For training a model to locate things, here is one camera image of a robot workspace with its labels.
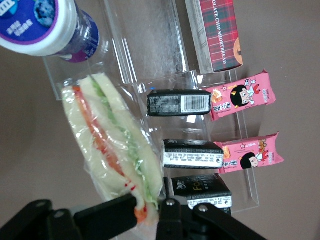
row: barcode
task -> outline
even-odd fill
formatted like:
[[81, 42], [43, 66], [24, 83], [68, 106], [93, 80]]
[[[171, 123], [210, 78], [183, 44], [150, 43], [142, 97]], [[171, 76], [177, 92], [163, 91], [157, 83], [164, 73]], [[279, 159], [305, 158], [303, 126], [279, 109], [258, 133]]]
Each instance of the barcode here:
[[208, 112], [210, 96], [181, 96], [181, 113]]

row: pink snack package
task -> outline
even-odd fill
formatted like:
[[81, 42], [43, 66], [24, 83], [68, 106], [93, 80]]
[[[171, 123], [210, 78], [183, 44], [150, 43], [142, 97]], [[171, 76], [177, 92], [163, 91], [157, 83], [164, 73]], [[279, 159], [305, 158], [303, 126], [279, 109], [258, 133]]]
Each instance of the pink snack package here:
[[278, 134], [235, 141], [214, 142], [224, 152], [223, 167], [218, 169], [219, 173], [226, 174], [242, 169], [282, 163], [284, 159], [276, 151]]
[[269, 74], [262, 73], [232, 83], [208, 87], [212, 94], [212, 120], [240, 112], [259, 105], [269, 105], [276, 101], [270, 85]]

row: white lid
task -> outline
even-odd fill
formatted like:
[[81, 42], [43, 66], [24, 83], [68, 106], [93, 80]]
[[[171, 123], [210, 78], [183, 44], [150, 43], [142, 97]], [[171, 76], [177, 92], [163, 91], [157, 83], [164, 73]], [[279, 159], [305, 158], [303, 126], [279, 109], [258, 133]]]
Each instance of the white lid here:
[[0, 45], [17, 53], [31, 56], [50, 56], [64, 49], [72, 39], [77, 26], [77, 8], [74, 0], [55, 0], [58, 15], [50, 34], [34, 44], [17, 44], [0, 37]]

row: tomato slice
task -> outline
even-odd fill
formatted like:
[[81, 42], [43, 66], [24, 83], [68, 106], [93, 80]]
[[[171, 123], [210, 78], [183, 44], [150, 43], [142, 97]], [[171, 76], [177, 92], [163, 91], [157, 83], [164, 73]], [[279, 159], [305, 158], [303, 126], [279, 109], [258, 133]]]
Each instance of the tomato slice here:
[[119, 164], [117, 155], [115, 154], [114, 150], [110, 147], [110, 140], [104, 129], [98, 123], [97, 118], [93, 115], [93, 112], [89, 104], [84, 98], [84, 94], [81, 91], [81, 88], [79, 86], [74, 86], [73, 90], [75, 94], [75, 99], [79, 105], [80, 111], [85, 119], [85, 122], [90, 129], [97, 149], [101, 151], [102, 154], [105, 156], [106, 161], [111, 168], [113, 168], [120, 175], [125, 176]]

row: black snack package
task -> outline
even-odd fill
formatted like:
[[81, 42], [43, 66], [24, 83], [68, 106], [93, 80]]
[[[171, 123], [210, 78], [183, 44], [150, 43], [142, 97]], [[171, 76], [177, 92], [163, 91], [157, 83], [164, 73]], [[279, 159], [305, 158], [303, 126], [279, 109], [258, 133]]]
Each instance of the black snack package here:
[[204, 90], [153, 90], [147, 96], [148, 115], [173, 117], [206, 115], [211, 111], [211, 93]]
[[190, 209], [201, 203], [210, 203], [219, 209], [232, 207], [232, 193], [219, 174], [172, 178], [172, 192], [185, 197]]
[[219, 169], [224, 151], [211, 141], [166, 139], [161, 157], [165, 168]]

